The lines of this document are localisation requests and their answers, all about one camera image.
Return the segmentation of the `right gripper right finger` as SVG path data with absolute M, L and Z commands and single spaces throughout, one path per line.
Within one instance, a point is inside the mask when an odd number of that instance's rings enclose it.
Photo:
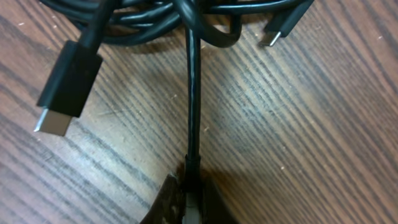
M 201 185 L 203 189 L 203 223 L 238 224 L 239 222 L 228 208 L 215 181 L 210 177 L 202 178 Z

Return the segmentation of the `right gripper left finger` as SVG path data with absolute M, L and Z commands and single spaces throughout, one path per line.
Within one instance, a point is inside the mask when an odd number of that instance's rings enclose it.
M 182 224 L 184 203 L 179 178 L 176 173 L 170 172 L 140 224 Z

